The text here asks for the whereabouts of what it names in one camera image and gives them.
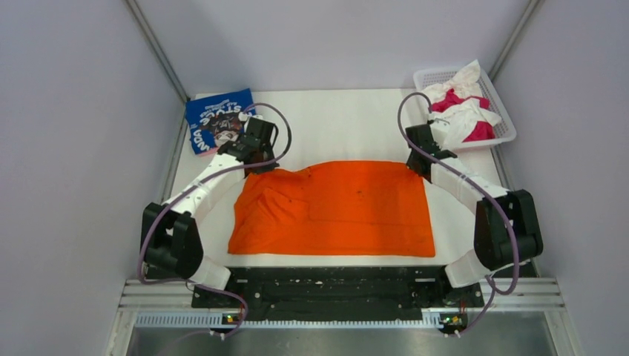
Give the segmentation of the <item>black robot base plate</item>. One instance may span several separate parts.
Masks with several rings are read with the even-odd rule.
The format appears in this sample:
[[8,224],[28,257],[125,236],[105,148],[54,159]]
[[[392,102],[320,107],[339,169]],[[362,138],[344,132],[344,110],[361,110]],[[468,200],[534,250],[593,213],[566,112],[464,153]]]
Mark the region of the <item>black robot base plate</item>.
[[250,323],[419,321],[488,300],[479,282],[450,287],[443,266],[233,267],[223,294],[183,286],[193,308],[236,309]]

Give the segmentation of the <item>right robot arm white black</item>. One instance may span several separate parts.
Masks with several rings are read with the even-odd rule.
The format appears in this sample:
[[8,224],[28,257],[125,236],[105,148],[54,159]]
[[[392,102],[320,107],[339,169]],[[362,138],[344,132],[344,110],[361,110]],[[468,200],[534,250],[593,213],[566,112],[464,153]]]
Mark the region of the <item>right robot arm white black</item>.
[[475,217],[472,249],[446,265],[446,278],[435,285],[440,303],[454,306],[464,297],[465,287],[543,252],[531,193],[510,191],[469,169],[452,151],[440,148],[428,124],[406,128],[404,137],[411,149],[407,166],[451,194]]

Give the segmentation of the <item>orange t-shirt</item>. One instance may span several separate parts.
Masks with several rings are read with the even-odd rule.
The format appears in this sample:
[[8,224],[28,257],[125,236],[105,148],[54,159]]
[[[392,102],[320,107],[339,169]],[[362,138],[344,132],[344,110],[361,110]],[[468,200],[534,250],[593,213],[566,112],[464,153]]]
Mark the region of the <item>orange t-shirt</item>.
[[436,255],[424,180],[401,162],[252,174],[234,214],[231,254]]

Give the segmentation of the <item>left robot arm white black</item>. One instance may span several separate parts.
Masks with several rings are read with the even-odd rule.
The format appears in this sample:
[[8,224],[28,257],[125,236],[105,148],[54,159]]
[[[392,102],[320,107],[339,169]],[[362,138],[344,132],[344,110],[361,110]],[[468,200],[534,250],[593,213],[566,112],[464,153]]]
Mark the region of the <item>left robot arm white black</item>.
[[274,143],[279,130],[261,116],[250,116],[245,130],[223,144],[205,169],[181,192],[163,203],[151,203],[142,214],[138,277],[146,283],[144,267],[159,268],[179,280],[209,287],[210,298],[230,306],[238,287],[231,272],[204,250],[199,224],[237,183],[250,173],[275,169]]

